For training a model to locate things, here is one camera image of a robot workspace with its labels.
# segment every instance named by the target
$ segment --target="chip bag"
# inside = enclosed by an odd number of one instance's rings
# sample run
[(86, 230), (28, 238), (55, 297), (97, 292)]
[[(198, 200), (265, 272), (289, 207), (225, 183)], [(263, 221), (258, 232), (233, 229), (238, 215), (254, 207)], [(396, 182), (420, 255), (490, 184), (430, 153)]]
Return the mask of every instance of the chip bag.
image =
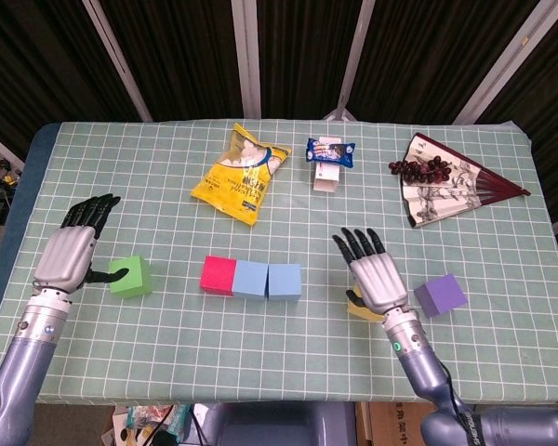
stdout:
[(272, 174), (290, 153), (288, 147), (258, 142), (241, 125), (235, 124), (230, 148), (213, 164), (191, 195), (252, 226), (259, 216)]

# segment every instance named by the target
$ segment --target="blue cube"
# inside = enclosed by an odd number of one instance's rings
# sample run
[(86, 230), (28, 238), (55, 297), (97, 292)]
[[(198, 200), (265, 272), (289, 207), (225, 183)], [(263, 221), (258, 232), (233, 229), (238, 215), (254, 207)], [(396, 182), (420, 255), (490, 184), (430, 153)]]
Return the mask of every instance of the blue cube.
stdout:
[(232, 294), (248, 300), (265, 300), (269, 265), (238, 260), (233, 275)]
[(467, 297), (453, 274), (424, 283), (414, 290), (419, 304), (429, 318), (467, 303)]
[(299, 300), (301, 268), (299, 264), (269, 265), (269, 300)]

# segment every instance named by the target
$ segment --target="cable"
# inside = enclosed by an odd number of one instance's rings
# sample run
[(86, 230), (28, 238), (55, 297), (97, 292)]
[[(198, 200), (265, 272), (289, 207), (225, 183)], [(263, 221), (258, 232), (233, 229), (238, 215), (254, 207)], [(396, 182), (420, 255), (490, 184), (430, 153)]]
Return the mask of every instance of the cable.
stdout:
[(467, 425), (467, 420), (465, 417), (461, 416), (460, 411), (457, 406), (457, 401), (455, 400), (455, 388), (453, 387), (453, 377), (450, 374), (449, 370), (446, 366), (439, 360), (441, 367), (445, 370), (446, 373), (446, 383), (448, 384), (448, 389), (450, 390), (450, 402), (453, 406), (453, 410), (455, 411), (455, 416), (457, 417), (458, 423), (463, 427), (463, 430), (467, 433), (467, 435), (471, 435), (472, 432)]
[(144, 446), (148, 446), (149, 444), (153, 444), (153, 437), (155, 436), (155, 434), (157, 433), (157, 431), (159, 430), (159, 428), (162, 426), (162, 424), (164, 423), (164, 421), (169, 417), (169, 414), (171, 413), (171, 411), (174, 409), (174, 405), (172, 404), (171, 406), (169, 406), (169, 410), (167, 411), (166, 415), (161, 419), (161, 421), (159, 422), (159, 424), (157, 424), (157, 426), (155, 427), (155, 429), (153, 429), (153, 431), (151, 432), (151, 434), (149, 434), (149, 437), (147, 437), (147, 439), (145, 440), (145, 442), (143, 443)]
[(4, 193), (4, 199), (7, 202), (8, 209), (10, 209), (10, 202), (8, 201), (7, 192), (4, 189), (2, 189), (2, 193)]

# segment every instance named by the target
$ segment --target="robotic hand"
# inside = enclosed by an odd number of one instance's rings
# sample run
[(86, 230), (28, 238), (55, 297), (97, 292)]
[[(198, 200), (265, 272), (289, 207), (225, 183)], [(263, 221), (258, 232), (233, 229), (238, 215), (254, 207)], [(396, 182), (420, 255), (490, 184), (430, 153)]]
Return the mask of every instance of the robotic hand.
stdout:
[(33, 408), (72, 305), (69, 295), (92, 282), (115, 282), (127, 269), (91, 270), (101, 230), (120, 197), (106, 194), (71, 208), (47, 241), (33, 277), (33, 296), (0, 366), (0, 446), (23, 446)]
[(416, 394), (437, 410), (421, 422), (428, 446), (558, 446), (558, 411), (549, 408), (499, 407), (480, 415), (455, 394), (449, 371), (436, 358), (418, 314), (408, 305), (407, 290), (379, 236), (342, 229), (346, 244), (333, 236), (362, 291), (347, 296), (358, 307), (384, 316), (382, 323)]

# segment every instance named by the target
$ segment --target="bunch of grapes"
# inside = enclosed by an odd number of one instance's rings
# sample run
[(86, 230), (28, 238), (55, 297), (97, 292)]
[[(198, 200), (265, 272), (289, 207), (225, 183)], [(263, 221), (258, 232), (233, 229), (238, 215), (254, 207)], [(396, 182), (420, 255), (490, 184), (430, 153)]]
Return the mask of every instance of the bunch of grapes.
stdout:
[(443, 161), (440, 156), (436, 155), (428, 162), (426, 161), (397, 161), (390, 163), (389, 168), (393, 175), (401, 175), (406, 183), (442, 183), (448, 181), (452, 172), (448, 167), (450, 163)]

